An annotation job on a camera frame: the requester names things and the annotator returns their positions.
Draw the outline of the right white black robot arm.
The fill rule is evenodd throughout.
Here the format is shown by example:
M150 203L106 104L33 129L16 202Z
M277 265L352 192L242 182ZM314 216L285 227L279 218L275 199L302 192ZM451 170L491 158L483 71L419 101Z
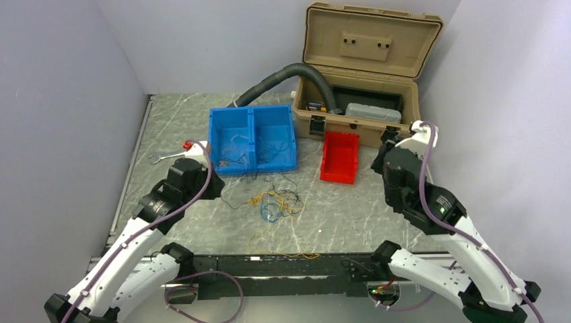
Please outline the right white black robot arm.
M466 209L449 190L426 180L426 164L410 149L382 146L371 164L384 184L387 205L441 243L462 272L432 264L404 247L384 241L371 256L375 277L415 281L461 309L470 322L525 322L541 289L511 272L477 232Z

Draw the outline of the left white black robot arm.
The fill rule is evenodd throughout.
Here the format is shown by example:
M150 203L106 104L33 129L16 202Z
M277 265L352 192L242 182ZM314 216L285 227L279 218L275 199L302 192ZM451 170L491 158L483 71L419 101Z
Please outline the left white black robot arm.
M124 322L160 285L188 281L193 253L176 243L138 273L135 267L184 212L199 199L216 199L224 182L208 158L179 158L167 177L140 198L123 232L95 267L66 294L53 294L44 305L50 322Z

